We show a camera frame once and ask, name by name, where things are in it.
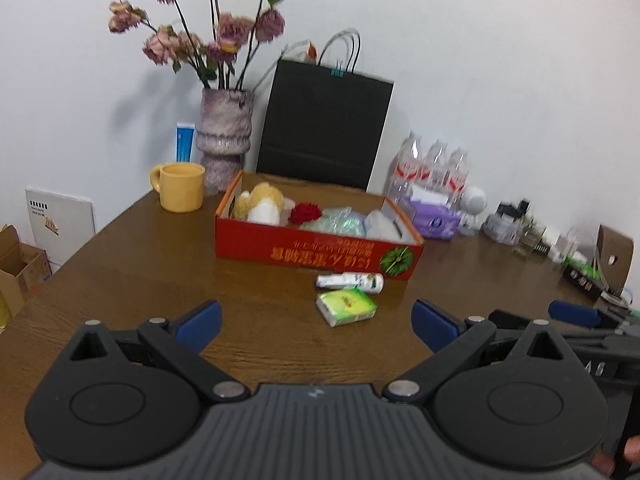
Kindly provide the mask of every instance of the mug handle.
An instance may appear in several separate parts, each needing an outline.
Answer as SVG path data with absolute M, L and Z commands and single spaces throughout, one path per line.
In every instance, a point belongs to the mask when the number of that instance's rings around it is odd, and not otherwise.
M 160 172 L 164 168 L 164 164 L 158 164 L 155 168 L 151 170 L 149 173 L 149 180 L 151 181 L 151 186 L 160 193 Z

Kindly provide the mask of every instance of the human hand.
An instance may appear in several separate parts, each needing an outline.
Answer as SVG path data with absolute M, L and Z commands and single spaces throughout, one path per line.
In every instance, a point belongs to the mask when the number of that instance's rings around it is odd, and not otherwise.
M 640 462 L 640 436 L 633 436 L 626 441 L 625 460 L 631 463 Z M 616 463 L 612 457 L 601 451 L 593 457 L 591 465 L 606 476 L 611 476 L 613 470 L 616 468 Z

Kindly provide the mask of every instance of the red cardboard box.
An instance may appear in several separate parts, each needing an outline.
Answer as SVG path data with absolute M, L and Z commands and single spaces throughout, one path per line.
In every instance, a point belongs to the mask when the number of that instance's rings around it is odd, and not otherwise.
M 256 184 L 269 182 L 296 203 L 320 208 L 350 206 L 367 215 L 380 209 L 395 222 L 401 242 L 387 242 L 300 230 L 292 226 L 255 224 L 232 218 L 236 197 Z M 404 212 L 379 195 L 359 189 L 314 184 L 281 176 L 240 172 L 226 190 L 216 211 L 216 255 L 282 266 L 332 269 L 335 272 L 381 272 L 387 278 L 408 280 L 422 254 L 422 237 Z

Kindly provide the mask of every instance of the brown cardboard box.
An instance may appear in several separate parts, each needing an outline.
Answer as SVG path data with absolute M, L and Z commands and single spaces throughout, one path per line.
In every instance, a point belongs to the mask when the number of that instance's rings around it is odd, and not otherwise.
M 45 251 L 20 243 L 12 225 L 0 232 L 0 292 L 12 316 L 24 307 L 36 286 L 50 277 Z

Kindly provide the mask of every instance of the purple tissue box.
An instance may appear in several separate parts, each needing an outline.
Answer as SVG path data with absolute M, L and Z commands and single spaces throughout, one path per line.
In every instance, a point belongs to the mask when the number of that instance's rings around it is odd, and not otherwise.
M 451 240 L 460 225 L 459 213 L 443 205 L 422 204 L 403 198 L 398 206 L 425 238 Z

